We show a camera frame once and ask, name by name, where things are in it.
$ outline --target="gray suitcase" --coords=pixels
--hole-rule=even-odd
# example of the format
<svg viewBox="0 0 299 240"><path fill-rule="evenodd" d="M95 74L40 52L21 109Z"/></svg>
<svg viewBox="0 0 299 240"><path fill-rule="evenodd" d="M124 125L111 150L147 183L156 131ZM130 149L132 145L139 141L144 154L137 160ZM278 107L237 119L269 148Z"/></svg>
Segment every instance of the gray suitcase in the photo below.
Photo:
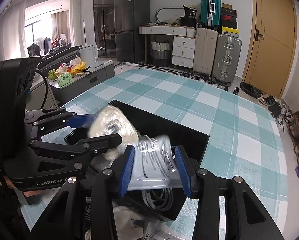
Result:
<svg viewBox="0 0 299 240"><path fill-rule="evenodd" d="M218 32L198 28L196 32L193 71L210 75L213 68Z"/></svg>
<svg viewBox="0 0 299 240"><path fill-rule="evenodd" d="M230 87L237 70L242 41L233 36L221 34L218 36L215 59L212 71L212 81L217 79Z"/></svg>

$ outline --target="laundry basket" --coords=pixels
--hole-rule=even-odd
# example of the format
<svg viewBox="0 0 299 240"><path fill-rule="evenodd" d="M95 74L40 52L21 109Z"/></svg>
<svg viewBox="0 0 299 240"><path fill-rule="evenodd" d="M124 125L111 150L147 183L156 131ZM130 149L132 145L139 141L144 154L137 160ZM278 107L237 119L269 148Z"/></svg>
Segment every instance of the laundry basket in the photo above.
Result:
<svg viewBox="0 0 299 240"><path fill-rule="evenodd" d="M171 65L171 43L168 40L164 42L156 42L154 39L152 44L152 65L156 67L168 67Z"/></svg>

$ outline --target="teal suitcase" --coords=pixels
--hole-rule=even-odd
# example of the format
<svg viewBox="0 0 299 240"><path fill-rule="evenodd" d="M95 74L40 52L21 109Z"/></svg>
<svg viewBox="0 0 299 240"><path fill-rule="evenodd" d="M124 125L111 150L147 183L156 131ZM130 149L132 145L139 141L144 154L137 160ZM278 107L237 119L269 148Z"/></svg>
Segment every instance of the teal suitcase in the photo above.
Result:
<svg viewBox="0 0 299 240"><path fill-rule="evenodd" d="M201 22L206 27L214 28L218 31L220 27L222 0L202 0Z"/></svg>

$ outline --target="beige suitcase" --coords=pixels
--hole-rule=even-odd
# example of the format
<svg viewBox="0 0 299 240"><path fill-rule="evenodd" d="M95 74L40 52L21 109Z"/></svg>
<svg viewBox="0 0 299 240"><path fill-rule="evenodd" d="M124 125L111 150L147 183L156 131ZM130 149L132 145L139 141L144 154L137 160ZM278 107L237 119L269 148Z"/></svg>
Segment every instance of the beige suitcase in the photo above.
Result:
<svg viewBox="0 0 299 240"><path fill-rule="evenodd" d="M210 75L213 68L218 32L198 28L196 32L193 71Z"/></svg>

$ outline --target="window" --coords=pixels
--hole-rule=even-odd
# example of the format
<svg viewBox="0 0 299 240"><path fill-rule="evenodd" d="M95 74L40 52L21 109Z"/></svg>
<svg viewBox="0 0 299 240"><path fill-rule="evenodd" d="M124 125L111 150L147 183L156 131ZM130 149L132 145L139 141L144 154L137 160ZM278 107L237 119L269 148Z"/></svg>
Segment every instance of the window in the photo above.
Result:
<svg viewBox="0 0 299 240"><path fill-rule="evenodd" d="M25 26L24 30L27 46L32 45L33 41L40 37L49 37L52 39L52 19L49 16L48 18Z"/></svg>

